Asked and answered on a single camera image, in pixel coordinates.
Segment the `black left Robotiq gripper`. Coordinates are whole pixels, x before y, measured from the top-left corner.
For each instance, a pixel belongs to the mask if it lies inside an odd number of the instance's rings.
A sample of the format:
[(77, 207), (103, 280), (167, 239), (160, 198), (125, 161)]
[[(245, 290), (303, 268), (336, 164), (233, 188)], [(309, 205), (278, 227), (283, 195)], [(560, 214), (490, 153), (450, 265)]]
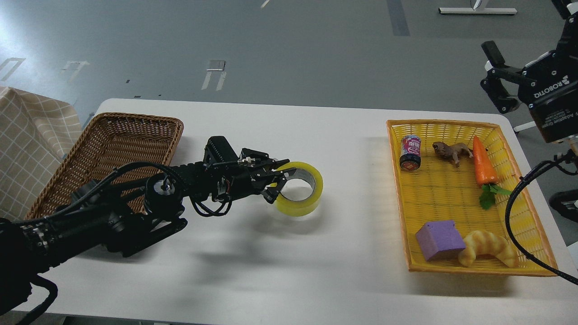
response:
[(251, 159), (247, 164), (237, 161), (226, 162), (227, 199), (241, 199), (250, 195), (262, 194), (266, 202), (273, 204), (281, 190), (297, 169), (276, 170), (290, 162), (289, 159), (277, 160), (266, 152), (242, 148), (242, 160)]

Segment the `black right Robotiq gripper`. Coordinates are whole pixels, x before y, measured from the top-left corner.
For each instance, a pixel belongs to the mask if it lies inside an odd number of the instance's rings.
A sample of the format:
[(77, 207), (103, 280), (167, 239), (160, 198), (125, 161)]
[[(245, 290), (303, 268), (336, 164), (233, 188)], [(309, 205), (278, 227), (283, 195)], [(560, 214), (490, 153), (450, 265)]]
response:
[[(481, 44), (487, 57), (487, 75), (480, 82), (481, 88), (501, 114), (517, 110), (522, 102), (527, 104), (547, 143), (576, 136), (578, 131), (578, 1), (552, 0), (551, 3), (565, 20), (555, 51), (543, 54), (521, 69), (505, 64), (494, 41)], [(506, 90), (502, 80), (519, 86), (518, 97)]]

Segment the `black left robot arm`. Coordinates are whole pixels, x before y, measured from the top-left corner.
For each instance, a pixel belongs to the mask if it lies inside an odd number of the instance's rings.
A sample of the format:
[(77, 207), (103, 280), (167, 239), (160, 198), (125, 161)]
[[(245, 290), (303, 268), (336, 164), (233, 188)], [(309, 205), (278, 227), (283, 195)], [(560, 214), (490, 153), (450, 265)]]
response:
[(33, 286), (45, 288), (47, 298), (20, 321), (31, 324), (58, 294), (43, 272), (97, 245), (130, 257), (181, 231), (187, 225), (184, 198), (200, 216), (224, 216), (234, 201), (251, 195), (272, 204), (296, 172), (289, 160), (246, 148), (237, 155), (225, 137), (212, 136), (202, 161), (173, 167), (131, 162), (79, 187), (53, 214), (2, 218), (1, 313), (26, 302)]

